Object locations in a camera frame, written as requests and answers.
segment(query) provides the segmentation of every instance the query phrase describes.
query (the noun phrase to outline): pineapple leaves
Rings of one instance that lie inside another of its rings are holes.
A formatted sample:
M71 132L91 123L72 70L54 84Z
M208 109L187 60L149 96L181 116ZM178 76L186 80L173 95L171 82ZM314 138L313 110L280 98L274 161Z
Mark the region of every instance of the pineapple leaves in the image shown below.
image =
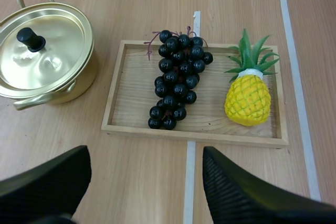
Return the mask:
M278 56L278 57L279 57L279 55L276 54L275 52L269 52L268 54L265 54L265 55L262 57L262 59L261 59L260 62L259 62L259 65L263 64L263 63L267 60L267 58L270 57L270 56L272 56L272 55L275 55L275 56Z
M234 56L228 56L228 58L230 60L233 60L234 62L238 63L240 67L242 66L242 63L241 63L241 61L238 58L236 58Z
M271 49L271 48L270 47L261 48L261 50L259 51L259 54L261 54L262 51L265 51L265 50L268 50L268 49Z
M229 82L233 82L234 80L237 79L237 77L238 77L238 75L233 76Z
M267 61L266 63L262 65L255 65L254 68L259 70L260 72L264 72L266 69L270 68L273 66L275 63L278 62L279 59L272 60L272 61Z
M242 71L243 71L243 69L241 69L241 68L233 68L233 69L225 71L224 73L240 73Z
M243 63L243 68L253 68L254 64L251 60L251 43L248 38L246 29L243 31L243 37L239 41L240 55L242 56L241 60Z
M259 40L258 42L256 42L252 48L251 51L251 58L252 58L252 62L256 65L258 64L258 58L259 58L259 54L261 53L261 47L263 46L263 44L265 43L265 41L268 39L269 35L267 35L266 37L262 38L261 40Z

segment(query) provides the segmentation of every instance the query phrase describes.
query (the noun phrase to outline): toy pineapple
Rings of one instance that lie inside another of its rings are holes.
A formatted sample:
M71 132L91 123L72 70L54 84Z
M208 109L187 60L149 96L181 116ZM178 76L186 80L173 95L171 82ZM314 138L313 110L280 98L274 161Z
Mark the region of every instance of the toy pineapple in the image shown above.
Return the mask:
M266 61L270 56L278 56L274 52L265 54L258 63L259 55L269 48L262 45L269 36L262 38L251 48L250 40L244 29L239 47L231 47L240 53L241 60L230 57L239 64L227 73L237 73L230 82L234 81L229 89L225 101L225 113L234 122L244 126L253 126L267 121L270 112L271 96L268 88L262 80L263 75L275 74L266 70L279 59Z

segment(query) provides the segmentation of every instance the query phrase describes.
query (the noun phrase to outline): grape bunch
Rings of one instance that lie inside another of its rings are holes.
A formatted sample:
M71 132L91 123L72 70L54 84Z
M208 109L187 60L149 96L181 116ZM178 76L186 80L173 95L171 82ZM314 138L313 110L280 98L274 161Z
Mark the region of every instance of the grape bunch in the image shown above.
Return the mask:
M194 89L199 82L199 73L202 73L205 66L213 62L213 55L203 49L204 39L197 37L190 27L187 34L173 33L168 30L153 32L156 33L151 42L145 42L148 46L148 57L150 45L159 36L163 43L159 47L159 54L163 59L159 62L159 69L162 76L155 79L155 94L162 98L156 106L150 109L148 126L152 129L164 127L172 130L176 127L177 121L185 119L187 111L186 104L193 104L197 95Z

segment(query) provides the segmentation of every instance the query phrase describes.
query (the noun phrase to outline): black lid knob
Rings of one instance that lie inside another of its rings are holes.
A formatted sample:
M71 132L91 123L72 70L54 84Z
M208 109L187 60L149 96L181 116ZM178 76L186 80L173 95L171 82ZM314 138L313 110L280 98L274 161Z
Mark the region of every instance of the black lid knob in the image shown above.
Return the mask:
M40 51L46 44L46 40L42 36L37 36L29 27L22 28L17 33L16 38L18 41L25 44L31 52Z

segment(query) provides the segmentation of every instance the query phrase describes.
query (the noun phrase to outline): wooden tray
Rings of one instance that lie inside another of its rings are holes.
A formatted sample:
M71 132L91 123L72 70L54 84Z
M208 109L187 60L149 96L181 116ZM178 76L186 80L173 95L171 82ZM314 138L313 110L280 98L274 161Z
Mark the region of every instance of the wooden tray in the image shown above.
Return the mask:
M224 73L236 68L229 60L234 55L227 44L209 44L206 49L214 56L214 62L200 74L201 80L194 91L197 100L187 105L187 117L177 122L174 130L153 130L148 127L149 110L160 99L154 93L154 80L161 76L157 52L159 41L151 46L153 55L148 61L147 45L143 41L123 40L115 63L112 83L106 104L102 130L108 134L127 133L133 136L151 136L158 140L190 140L209 143L225 143L283 148L288 145L284 108L284 96L280 64L276 63L273 76L264 76L271 94L269 120L258 126L245 127L232 122L225 114L224 102L233 76ZM276 46L265 51L277 52Z

